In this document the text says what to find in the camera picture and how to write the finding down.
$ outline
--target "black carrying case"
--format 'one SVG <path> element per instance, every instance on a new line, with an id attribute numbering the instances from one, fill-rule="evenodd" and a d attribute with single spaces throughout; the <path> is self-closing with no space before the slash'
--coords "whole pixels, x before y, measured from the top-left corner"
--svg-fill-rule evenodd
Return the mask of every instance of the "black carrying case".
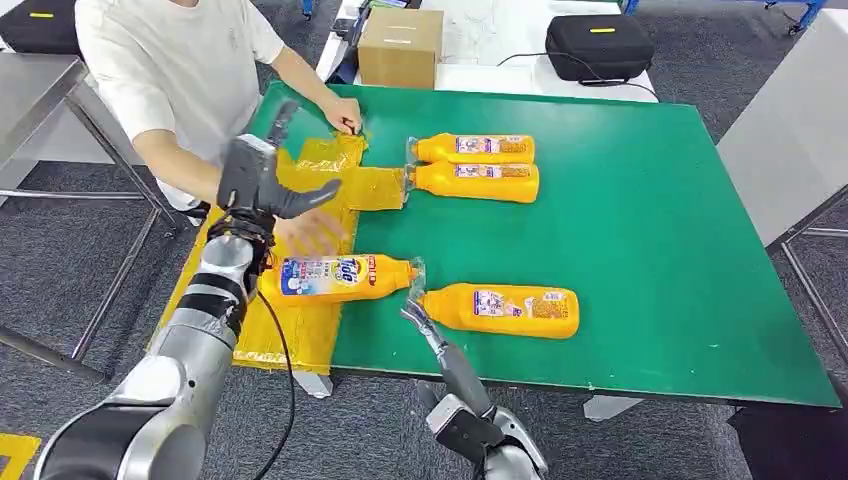
<path id="1" fill-rule="evenodd" d="M 627 81 L 651 66 L 654 44 L 629 15 L 568 15 L 551 20 L 545 51 L 563 80 Z"/>
<path id="2" fill-rule="evenodd" d="M 75 0 L 24 0 L 0 17 L 0 37 L 19 53 L 82 57 L 74 27 Z"/>

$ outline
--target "yellow bottle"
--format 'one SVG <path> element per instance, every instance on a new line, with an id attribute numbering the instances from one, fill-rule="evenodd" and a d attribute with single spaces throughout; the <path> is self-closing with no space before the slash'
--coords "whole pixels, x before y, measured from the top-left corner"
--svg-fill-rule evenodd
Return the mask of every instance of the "yellow bottle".
<path id="1" fill-rule="evenodd" d="M 433 320 L 456 330 L 568 338 L 580 325 L 577 295 L 562 288 L 457 283 L 420 302 Z"/>
<path id="2" fill-rule="evenodd" d="M 410 262 L 386 255 L 288 257 L 262 276 L 281 306 L 305 306 L 384 297 L 418 275 Z"/>
<path id="3" fill-rule="evenodd" d="M 409 175 L 416 188 L 446 197 L 488 198 L 533 203 L 539 193 L 539 168 L 533 164 L 452 164 L 416 167 Z"/>
<path id="4" fill-rule="evenodd" d="M 440 133 L 411 145 L 422 162 L 533 163 L 536 142 L 530 135 L 452 135 Z"/>

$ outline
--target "white t-shirt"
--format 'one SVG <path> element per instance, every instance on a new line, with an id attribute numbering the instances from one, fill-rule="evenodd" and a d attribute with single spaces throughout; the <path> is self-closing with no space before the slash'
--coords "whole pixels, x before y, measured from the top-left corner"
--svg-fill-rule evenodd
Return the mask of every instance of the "white t-shirt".
<path id="1" fill-rule="evenodd" d="M 80 48 L 100 97 L 130 140 L 170 130 L 179 145 L 221 166 L 227 143 L 259 99 L 254 59 L 271 63 L 284 44 L 250 0 L 77 0 Z M 174 208 L 198 201 L 159 182 Z"/>

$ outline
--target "person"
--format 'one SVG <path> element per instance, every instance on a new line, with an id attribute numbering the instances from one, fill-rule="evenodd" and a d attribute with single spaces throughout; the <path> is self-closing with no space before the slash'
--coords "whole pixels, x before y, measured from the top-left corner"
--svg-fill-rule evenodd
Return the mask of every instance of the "person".
<path id="1" fill-rule="evenodd" d="M 256 63 L 356 133 L 359 104 L 328 89 L 250 0 L 77 0 L 80 50 L 97 91 L 177 210 L 214 205 L 221 157 L 259 100 Z M 332 253 L 337 219 L 309 210 L 275 233 L 304 254 Z"/>

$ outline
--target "green table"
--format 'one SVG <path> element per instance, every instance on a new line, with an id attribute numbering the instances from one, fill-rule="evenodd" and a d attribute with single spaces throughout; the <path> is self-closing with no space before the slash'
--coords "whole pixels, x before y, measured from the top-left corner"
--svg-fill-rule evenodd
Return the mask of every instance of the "green table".
<path id="1" fill-rule="evenodd" d="M 535 137 L 532 205 L 413 192 L 402 211 L 362 213 L 355 251 L 421 256 L 428 287 L 562 286 L 581 324 L 568 340 L 443 329 L 485 379 L 628 396 L 821 406 L 839 402 L 695 108 L 379 87 L 356 97 L 363 165 L 400 166 L 408 136 Z M 267 133 L 270 87 L 252 131 Z M 294 156 L 328 132 L 305 105 Z M 436 362 L 398 311 L 406 291 L 345 305 L 333 366 L 433 375 Z"/>

